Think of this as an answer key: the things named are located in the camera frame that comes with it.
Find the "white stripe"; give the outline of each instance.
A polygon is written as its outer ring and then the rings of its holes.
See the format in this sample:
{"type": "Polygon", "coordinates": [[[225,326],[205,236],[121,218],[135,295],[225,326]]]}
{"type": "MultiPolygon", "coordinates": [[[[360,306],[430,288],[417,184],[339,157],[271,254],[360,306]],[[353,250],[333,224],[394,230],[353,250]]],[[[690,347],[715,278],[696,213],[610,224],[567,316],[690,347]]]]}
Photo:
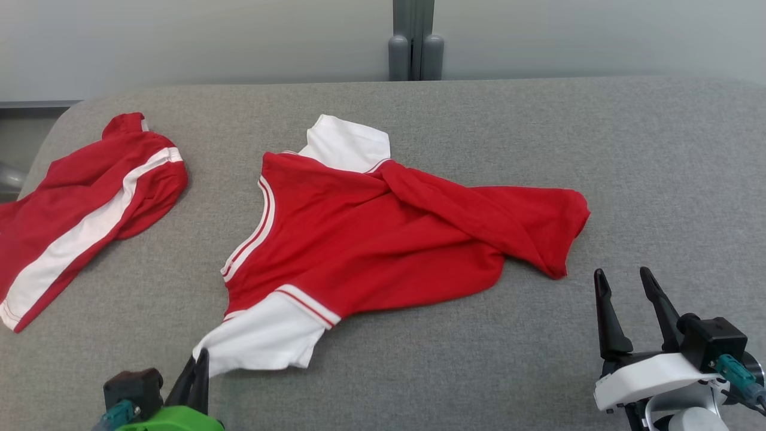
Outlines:
{"type": "Polygon", "coordinates": [[[255,250],[255,248],[257,248],[266,239],[274,225],[274,213],[277,210],[277,203],[274,200],[274,192],[271,190],[269,182],[266,181],[266,179],[263,177],[260,178],[258,187],[264,194],[264,211],[260,216],[260,223],[258,223],[258,227],[255,228],[253,234],[244,240],[244,242],[239,244],[237,249],[234,250],[234,253],[231,253],[231,256],[229,256],[229,259],[227,259],[226,265],[221,269],[221,275],[225,274],[224,281],[229,281],[232,277],[234,277],[234,274],[237,272],[242,263],[247,259],[250,253],[252,253],[253,250],[255,250]]]}
{"type": "Polygon", "coordinates": [[[338,322],[340,322],[340,316],[328,310],[327,307],[320,304],[316,299],[311,298],[309,295],[306,294],[306,292],[300,290],[299,288],[293,285],[281,285],[280,287],[277,288],[277,290],[287,292],[291,294],[292,296],[298,298],[304,304],[311,307],[315,312],[321,314],[322,317],[324,317],[328,321],[331,321],[332,324],[338,324],[338,322]]]}
{"type": "Polygon", "coordinates": [[[141,175],[165,163],[177,161],[181,161],[181,155],[175,147],[163,148],[155,153],[146,163],[125,175],[122,189],[109,202],[83,217],[76,226],[54,240],[37,260],[22,269],[6,296],[14,314],[24,317],[77,256],[114,229],[130,205],[141,175]]]}
{"type": "Polygon", "coordinates": [[[258,180],[258,188],[260,189],[260,192],[261,192],[261,193],[263,194],[263,196],[264,196],[264,210],[263,210],[263,211],[261,211],[261,214],[260,214],[260,221],[258,222],[258,225],[256,226],[255,230],[253,230],[253,233],[252,233],[252,234],[250,234],[250,236],[248,236],[248,237],[247,237],[247,239],[245,239],[244,241],[242,241],[242,243],[241,243],[241,244],[239,244],[239,245],[237,246],[237,248],[234,250],[234,252],[232,252],[232,253],[231,253],[231,255],[229,255],[229,258],[228,258],[228,259],[226,259],[226,264],[224,265],[224,267],[223,267],[223,268],[221,268],[221,274],[222,274],[222,275],[223,275],[223,274],[226,274],[226,270],[227,270],[227,269],[229,269],[229,267],[231,266],[232,262],[234,261],[234,257],[236,257],[236,256],[237,256],[237,254],[240,252],[240,250],[241,250],[241,249],[242,249],[242,248],[243,248],[245,245],[247,245],[247,244],[249,244],[251,241],[253,241],[253,239],[255,238],[255,235],[256,235],[258,232],[260,232],[260,230],[261,230],[261,227],[265,225],[265,223],[266,223],[266,219],[267,219],[267,217],[268,217],[268,215],[269,215],[269,212],[273,211],[273,200],[271,200],[271,207],[269,207],[269,198],[270,198],[270,196],[269,196],[269,193],[268,193],[268,191],[267,191],[267,190],[266,190],[266,189],[265,189],[265,188],[264,188],[264,187],[261,185],[261,183],[263,183],[263,184],[268,184],[268,182],[267,182],[267,181],[266,181],[266,179],[265,179],[265,178],[263,178],[262,176],[261,176],[261,177],[259,178],[259,180],[258,180]]]}

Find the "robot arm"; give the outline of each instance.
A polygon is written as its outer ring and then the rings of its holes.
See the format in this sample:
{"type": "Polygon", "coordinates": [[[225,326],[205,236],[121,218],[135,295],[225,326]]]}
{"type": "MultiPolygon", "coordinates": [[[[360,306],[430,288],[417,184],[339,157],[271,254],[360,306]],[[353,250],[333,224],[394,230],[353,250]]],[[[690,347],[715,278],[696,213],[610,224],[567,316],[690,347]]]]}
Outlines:
{"type": "Polygon", "coordinates": [[[728,431],[719,407],[734,403],[766,416],[764,372],[745,351],[747,337],[723,317],[680,317],[652,272],[641,268],[640,275],[663,334],[660,351],[633,352],[606,275],[601,269],[594,274],[604,359],[594,391],[599,410],[625,409],[632,431],[728,431]]]}
{"type": "Polygon", "coordinates": [[[156,369],[117,374],[103,385],[106,413],[93,431],[224,431],[208,416],[208,366],[207,349],[190,357],[164,402],[156,369]]]}

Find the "gray table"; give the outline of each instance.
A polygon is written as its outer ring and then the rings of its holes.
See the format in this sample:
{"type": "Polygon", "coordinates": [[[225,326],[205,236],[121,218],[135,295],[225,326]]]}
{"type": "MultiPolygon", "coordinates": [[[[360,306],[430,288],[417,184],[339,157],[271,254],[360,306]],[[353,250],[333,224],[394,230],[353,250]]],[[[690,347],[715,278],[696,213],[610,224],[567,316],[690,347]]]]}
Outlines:
{"type": "MultiPolygon", "coordinates": [[[[637,350],[661,342],[638,278],[648,265],[679,311],[726,316],[766,360],[763,87],[664,77],[162,87],[66,112],[24,192],[134,110],[178,145],[189,187],[24,332],[0,331],[0,429],[90,429],[101,384],[120,370],[154,366],[175,380],[221,320],[218,269],[260,219],[263,152],[299,150],[320,114],[384,130],[396,160],[468,186],[576,189],[593,215],[561,281],[508,261],[482,294],[343,321],[308,370],[213,379],[211,414],[227,429],[627,429],[592,396],[597,267],[637,350]]],[[[764,425],[742,407],[725,418],[764,425]]]]}

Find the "clothing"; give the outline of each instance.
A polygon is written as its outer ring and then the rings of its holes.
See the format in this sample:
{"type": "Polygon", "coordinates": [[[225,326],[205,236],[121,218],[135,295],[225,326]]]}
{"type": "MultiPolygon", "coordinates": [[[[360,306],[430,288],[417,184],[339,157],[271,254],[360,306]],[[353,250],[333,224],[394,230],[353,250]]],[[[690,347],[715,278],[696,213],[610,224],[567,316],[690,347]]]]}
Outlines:
{"type": "Polygon", "coordinates": [[[33,321],[106,244],[146,230],[188,178],[178,149],[141,113],[114,117],[102,140],[54,161],[37,189],[0,205],[0,319],[33,321]]]}
{"type": "Polygon", "coordinates": [[[589,211],[566,189],[467,188],[390,160],[388,135],[321,116],[300,153],[266,153],[264,212],[221,269],[224,322],[211,376],[307,367],[324,331],[355,313],[483,291],[505,255],[566,274],[589,211]]]}

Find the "cable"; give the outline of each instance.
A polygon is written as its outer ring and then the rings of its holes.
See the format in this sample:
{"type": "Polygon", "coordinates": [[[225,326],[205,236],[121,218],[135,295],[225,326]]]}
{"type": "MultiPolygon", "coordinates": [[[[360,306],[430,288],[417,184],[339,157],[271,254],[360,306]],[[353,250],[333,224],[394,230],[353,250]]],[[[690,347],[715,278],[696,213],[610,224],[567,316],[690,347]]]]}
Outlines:
{"type": "Polygon", "coordinates": [[[722,390],[721,393],[726,395],[726,396],[728,396],[729,398],[731,398],[732,400],[736,401],[737,403],[740,403],[741,405],[749,408],[750,410],[754,410],[754,411],[760,413],[762,416],[766,416],[766,401],[764,401],[762,396],[760,396],[758,398],[758,401],[764,407],[763,409],[760,408],[760,407],[756,407],[756,406],[751,405],[750,403],[748,403],[747,401],[742,399],[739,395],[735,395],[735,394],[733,394],[733,393],[731,393],[731,392],[729,392],[727,390],[722,390]]]}

